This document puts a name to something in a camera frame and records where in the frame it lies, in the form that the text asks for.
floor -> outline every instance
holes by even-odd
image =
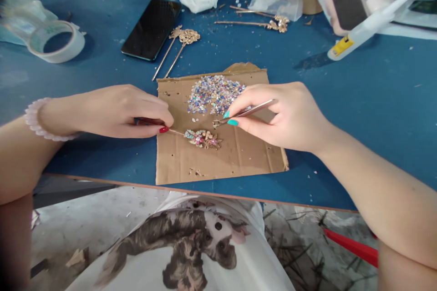
[[[66,289],[83,266],[66,267],[76,249],[89,248],[90,262],[152,214],[168,191],[130,186],[40,208],[32,232],[32,265],[47,258],[49,269],[31,280],[31,291]],[[336,243],[318,223],[376,247],[359,214],[299,206],[264,205],[265,236],[296,290],[376,290],[377,270]]]

bracelet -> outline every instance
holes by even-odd
[[[32,102],[29,105],[29,107],[25,110],[26,114],[24,115],[24,118],[26,120],[26,124],[29,125],[32,131],[35,131],[36,135],[43,136],[45,139],[48,140],[66,142],[77,138],[79,136],[78,133],[69,136],[59,136],[59,135],[53,135],[41,127],[41,125],[38,122],[38,111],[43,105],[48,103],[50,100],[51,98],[44,98]]]

yellow label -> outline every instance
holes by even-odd
[[[342,52],[344,52],[347,48],[353,46],[354,41],[349,38],[349,35],[346,35],[343,39],[341,39],[335,46],[332,47],[332,52],[335,57],[338,57]]]

smartphone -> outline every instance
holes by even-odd
[[[154,61],[181,12],[182,5],[151,0],[122,47],[122,53]]]
[[[331,25],[337,35],[345,36],[367,18],[361,0],[325,0]]]

hand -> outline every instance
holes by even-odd
[[[229,107],[229,116],[270,99],[279,102],[269,107],[277,114],[269,124],[249,117],[233,120],[243,130],[274,146],[313,153],[323,147],[330,140],[332,131],[336,130],[300,82],[248,86]]]
[[[165,126],[136,126],[134,117],[161,119]],[[173,125],[165,101],[132,85],[53,99],[40,109],[38,120],[48,132],[61,136],[83,131],[115,138],[146,138]]]

